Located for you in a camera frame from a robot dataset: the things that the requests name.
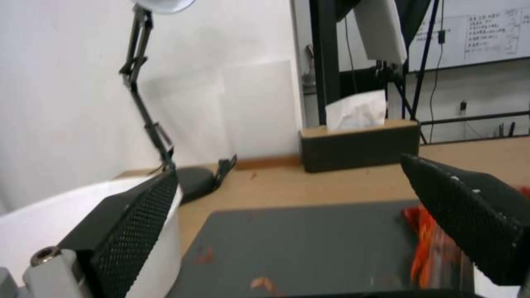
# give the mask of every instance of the lamp arm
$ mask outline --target lamp arm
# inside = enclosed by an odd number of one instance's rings
[[[147,47],[147,42],[149,41],[149,34],[153,29],[153,17],[151,11],[144,9],[139,5],[135,6],[134,11],[135,16],[132,22],[127,59],[123,67],[120,69],[120,74],[123,76],[123,83],[129,89],[132,99],[144,120],[144,128],[147,135],[158,150],[160,159],[166,170],[175,167],[175,164],[171,159],[173,156],[173,144],[162,126],[160,126],[158,122],[153,122],[151,119],[151,116],[138,93],[137,84],[140,68],[147,61],[147,57],[145,57],[145,49]]]

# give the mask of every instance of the food crumb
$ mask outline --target food crumb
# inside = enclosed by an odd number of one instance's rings
[[[208,246],[206,253],[203,256],[198,256],[195,260],[195,264],[208,264],[214,261],[214,252],[211,246]]]
[[[257,288],[257,287],[264,287],[264,288],[267,289],[267,291],[269,291],[272,294],[273,297],[280,297],[280,294],[276,290],[276,287],[274,286],[274,283],[272,283],[272,281],[270,279],[268,279],[267,277],[255,278],[250,283],[250,289],[254,289],[254,288]]]

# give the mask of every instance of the white tissue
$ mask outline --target white tissue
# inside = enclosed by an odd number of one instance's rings
[[[385,124],[385,91],[355,94],[326,106],[328,131],[368,128]]]

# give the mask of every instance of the black box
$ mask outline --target black box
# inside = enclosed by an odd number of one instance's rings
[[[302,163],[309,173],[399,163],[400,155],[418,155],[416,121],[387,119],[383,126],[329,132],[325,126],[300,132]]]

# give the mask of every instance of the lamp base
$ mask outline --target lamp base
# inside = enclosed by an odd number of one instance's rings
[[[182,189],[180,205],[202,198],[216,189],[214,174],[208,169],[189,166],[177,169],[176,175]]]

